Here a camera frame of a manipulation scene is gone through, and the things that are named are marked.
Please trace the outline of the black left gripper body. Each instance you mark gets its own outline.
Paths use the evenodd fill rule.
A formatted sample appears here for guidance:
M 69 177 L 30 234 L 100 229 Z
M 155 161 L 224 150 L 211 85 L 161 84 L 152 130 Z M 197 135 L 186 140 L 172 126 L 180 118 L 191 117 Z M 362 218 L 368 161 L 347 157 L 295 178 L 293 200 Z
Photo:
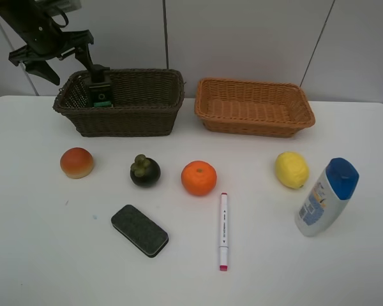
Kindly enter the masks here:
M 90 31 L 64 32 L 53 21 L 18 24 L 14 30 L 26 43 L 8 56 L 15 66 L 22 62 L 47 61 L 53 58 L 63 60 L 94 43 Z

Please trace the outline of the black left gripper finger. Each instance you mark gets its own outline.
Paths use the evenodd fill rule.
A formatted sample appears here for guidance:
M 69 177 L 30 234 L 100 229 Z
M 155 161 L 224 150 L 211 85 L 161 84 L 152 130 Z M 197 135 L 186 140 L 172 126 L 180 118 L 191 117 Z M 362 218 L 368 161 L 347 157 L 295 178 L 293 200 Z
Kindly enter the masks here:
M 96 76 L 96 69 L 94 68 L 88 46 L 75 47 L 75 58 L 85 67 L 92 77 Z
M 41 77 L 54 85 L 60 85 L 60 77 L 46 61 L 28 61 L 24 63 L 26 72 Z

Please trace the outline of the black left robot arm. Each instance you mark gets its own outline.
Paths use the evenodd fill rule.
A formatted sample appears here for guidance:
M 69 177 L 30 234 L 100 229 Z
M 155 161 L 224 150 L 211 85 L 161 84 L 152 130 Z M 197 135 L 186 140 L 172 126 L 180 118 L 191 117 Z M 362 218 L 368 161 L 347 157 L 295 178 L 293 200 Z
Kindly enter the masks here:
M 62 31 L 45 8 L 36 1 L 0 0 L 0 17 L 26 43 L 9 53 L 9 61 L 23 64 L 27 73 L 59 85 L 60 77 L 47 61 L 63 60 L 72 54 L 88 70 L 93 82 L 103 82 L 103 66 L 93 64 L 89 45 L 94 43 L 90 31 Z

